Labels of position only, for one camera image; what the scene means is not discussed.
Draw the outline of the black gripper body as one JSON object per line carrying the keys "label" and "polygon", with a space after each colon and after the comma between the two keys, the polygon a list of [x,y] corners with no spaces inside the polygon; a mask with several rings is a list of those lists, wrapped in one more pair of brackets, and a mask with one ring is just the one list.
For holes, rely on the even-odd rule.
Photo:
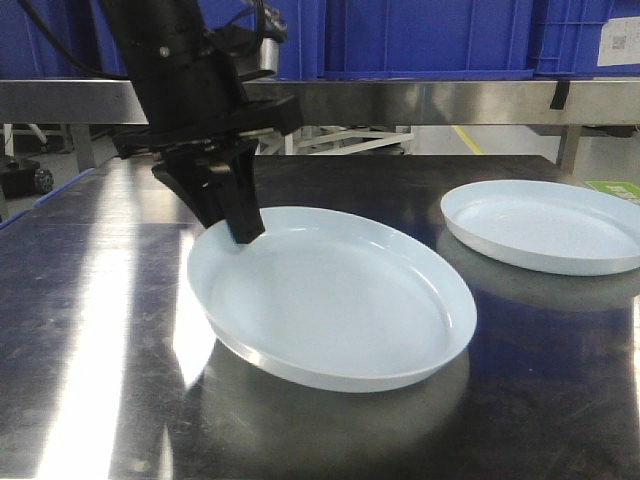
{"label": "black gripper body", "polygon": [[235,144],[255,144],[254,131],[287,135],[301,127],[298,99],[252,100],[237,62],[259,54],[267,28],[160,27],[112,31],[148,121],[115,137],[119,155],[154,153],[165,162],[194,162]]}

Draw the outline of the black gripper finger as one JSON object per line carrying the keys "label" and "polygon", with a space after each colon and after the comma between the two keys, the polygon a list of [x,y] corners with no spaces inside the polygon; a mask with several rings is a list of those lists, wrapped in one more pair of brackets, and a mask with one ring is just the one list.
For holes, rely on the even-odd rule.
{"label": "black gripper finger", "polygon": [[194,162],[158,162],[151,171],[205,228],[225,218],[216,195],[208,188],[208,177]]}
{"label": "black gripper finger", "polygon": [[265,231],[255,186],[256,148],[256,144],[235,144],[197,161],[202,175],[201,223],[211,227],[225,220],[238,244],[249,244]]}

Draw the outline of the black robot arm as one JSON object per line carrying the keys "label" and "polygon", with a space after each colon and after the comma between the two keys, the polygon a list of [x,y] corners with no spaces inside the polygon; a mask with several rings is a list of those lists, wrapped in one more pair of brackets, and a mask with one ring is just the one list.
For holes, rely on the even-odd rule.
{"label": "black robot arm", "polygon": [[248,98],[228,46],[258,48],[265,9],[256,4],[254,32],[235,26],[210,32],[195,1],[104,1],[101,8],[124,60],[147,129],[115,137],[118,155],[154,155],[152,173],[204,227],[226,221],[249,244],[264,230],[250,132],[289,134],[303,124],[298,99]]}

